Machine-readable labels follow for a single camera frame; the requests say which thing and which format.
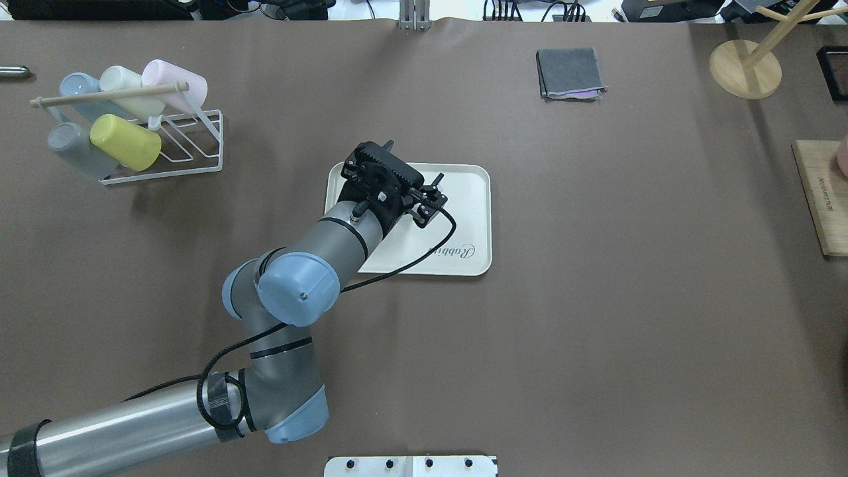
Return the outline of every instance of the light blue cup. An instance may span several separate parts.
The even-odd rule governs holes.
[[[85,73],[71,73],[67,75],[59,85],[59,94],[62,96],[73,96],[83,93],[100,93],[100,81]],[[119,105],[111,101],[97,101],[95,103],[72,104],[81,115],[94,122],[102,115],[116,115],[126,118],[127,112]]]

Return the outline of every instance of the pink object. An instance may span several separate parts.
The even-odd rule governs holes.
[[[189,70],[172,65],[161,59],[155,59],[148,63],[142,73],[142,86],[167,85],[179,81],[188,83],[186,94],[194,100],[194,103],[200,109],[203,109],[206,93],[209,91],[209,85],[206,84],[206,79],[201,75],[192,73]],[[160,94],[158,97],[183,113],[194,114],[194,110],[182,97],[182,93]]]
[[[842,173],[848,177],[848,136],[842,139],[840,147],[836,149],[836,163],[840,166]]]

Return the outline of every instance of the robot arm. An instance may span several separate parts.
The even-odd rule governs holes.
[[[292,247],[227,277],[224,306],[254,337],[250,368],[0,437],[0,476],[107,475],[249,431],[263,429],[271,442],[284,443],[323,427],[329,412],[309,325],[335,304],[403,214],[425,227],[447,200],[438,180],[425,185],[391,145],[360,144],[345,160],[347,182],[336,205]]]

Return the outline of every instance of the black cable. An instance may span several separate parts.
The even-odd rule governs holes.
[[[251,14],[251,13],[255,12],[256,10],[262,8],[262,3],[259,3],[259,6],[252,9],[252,10],[239,10],[238,8],[235,8],[235,7],[232,6],[232,3],[230,3],[230,0],[226,0],[226,6],[230,7],[230,9],[235,10],[240,14]]]
[[[562,8],[563,8],[563,12],[562,12],[562,14],[563,14],[563,15],[565,15],[565,14],[566,14],[566,12],[567,12],[567,10],[568,10],[568,3],[565,3],[565,2],[553,2],[553,3],[552,3],[549,7],[548,7],[548,9],[544,11],[544,15],[542,15],[542,19],[540,20],[540,22],[544,21],[544,19],[548,17],[548,12],[549,12],[549,11],[550,11],[550,10],[551,10],[551,9],[552,9],[555,5],[562,5]]]
[[[518,21],[524,21],[522,18],[522,11],[518,9],[517,0],[513,0],[512,2],[512,12],[510,13],[510,21],[515,21],[516,13],[518,13]]]
[[[568,9],[568,15],[563,19],[564,21],[570,22],[581,22],[586,21],[586,8],[580,4],[577,0],[574,0],[574,4],[572,7]]]
[[[268,18],[270,18],[270,19],[272,19],[272,20],[285,20],[284,18],[280,18],[280,12],[282,11],[282,8],[277,7],[277,11],[276,11],[276,18],[274,18],[274,17],[272,17],[272,16],[268,15],[268,14],[265,12],[265,9],[264,9],[264,8],[260,8],[260,9],[259,9],[259,11],[260,11],[260,12],[261,12],[264,16],[266,16],[266,17],[268,17]]]
[[[138,399],[142,396],[147,396],[148,394],[154,393],[158,390],[163,390],[167,387],[173,386],[174,384],[185,383],[186,381],[194,381],[195,379],[200,379],[200,374],[194,374],[193,376],[183,376],[182,378],[172,379],[167,383],[157,384],[154,387],[144,390],[140,393],[136,393],[125,400],[123,402],[132,401],[133,399]]]
[[[375,283],[375,282],[379,282],[380,280],[385,280],[386,278],[391,278],[391,277],[397,275],[398,273],[401,273],[404,270],[407,270],[409,268],[412,268],[412,267],[418,265],[419,263],[424,261],[424,259],[426,259],[428,256],[432,255],[433,252],[441,249],[442,245],[445,245],[448,242],[448,240],[450,240],[450,238],[454,236],[454,232],[456,232],[456,220],[454,220],[453,216],[451,216],[445,209],[439,207],[438,205],[435,205],[435,204],[432,204],[432,203],[427,204],[427,205],[432,207],[435,210],[438,210],[439,212],[442,212],[442,214],[444,214],[444,216],[447,217],[447,219],[450,221],[450,232],[448,232],[448,234],[445,235],[444,238],[442,238],[442,241],[439,242],[435,247],[428,250],[426,254],[418,257],[418,259],[411,261],[410,263],[402,266],[401,268],[398,268],[397,270],[393,270],[389,273],[384,273],[383,275],[380,275],[379,277],[370,278],[370,279],[368,279],[364,282],[359,282],[359,283],[355,283],[353,285],[349,285],[347,287],[344,287],[342,289],[342,293],[344,293],[346,291],[354,290],[354,289],[357,289],[357,288],[360,288],[360,287],[364,287],[366,285],[370,285],[370,284]]]
[[[222,429],[222,430],[235,429],[236,427],[238,427],[238,423],[240,423],[242,421],[244,414],[247,412],[247,405],[248,405],[248,392],[244,388],[244,383],[242,383],[238,379],[233,378],[229,374],[225,374],[224,380],[227,383],[234,384],[238,388],[238,392],[239,392],[239,395],[241,396],[241,400],[242,400],[241,408],[239,409],[239,412],[238,412],[238,415],[236,416],[236,418],[233,419],[230,423],[227,423],[227,424],[221,424],[218,421],[215,421],[212,418],[212,416],[209,415],[209,412],[206,410],[206,405],[204,404],[204,384],[206,382],[206,379],[209,377],[209,372],[212,371],[212,367],[218,362],[218,360],[220,360],[222,357],[224,357],[227,353],[229,353],[231,351],[235,351],[235,350],[241,348],[242,346],[254,343],[255,341],[259,341],[259,340],[263,339],[265,336],[274,334],[277,331],[280,331],[281,329],[285,328],[286,326],[287,325],[285,323],[280,323],[276,326],[268,328],[267,330],[263,331],[260,334],[255,334],[254,336],[251,336],[250,338],[247,338],[246,340],[241,340],[238,343],[236,343],[235,345],[229,345],[226,348],[224,348],[223,350],[218,351],[218,353],[215,355],[215,357],[213,357],[206,364],[206,368],[204,368],[203,372],[201,372],[201,374],[200,374],[200,378],[198,378],[198,388],[197,388],[196,396],[197,396],[198,411],[200,411],[200,415],[203,416],[204,421],[206,421],[210,426],[212,426],[216,429]]]

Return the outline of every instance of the wooden pole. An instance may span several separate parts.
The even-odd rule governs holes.
[[[775,12],[774,10],[769,10],[768,8],[765,8],[762,5],[757,5],[756,12],[772,20],[786,21],[789,19],[789,17],[787,17],[786,15],[781,15]],[[824,18],[830,15],[838,15],[844,13],[848,13],[848,7],[833,8],[831,10],[824,10],[823,12],[817,12],[815,14],[804,15],[804,18],[802,18],[801,21],[818,20],[820,18]]]
[[[43,108],[47,106],[62,106],[64,104],[88,103],[90,101],[109,101],[112,99],[135,98],[136,96],[152,96],[154,94],[166,94],[177,91],[188,91],[188,83],[178,82],[170,85],[131,87],[104,93],[83,93],[55,98],[36,98],[30,100],[30,106],[33,108]]]
[[[816,3],[818,3],[818,0],[801,0],[800,3],[795,5],[795,8],[786,15],[786,21],[781,21],[779,25],[775,26],[774,30],[766,36],[766,39],[742,60],[742,68],[750,70],[759,63],[762,57],[769,54],[780,43],[780,40],[783,40],[784,36],[801,22],[804,15],[810,13]]]

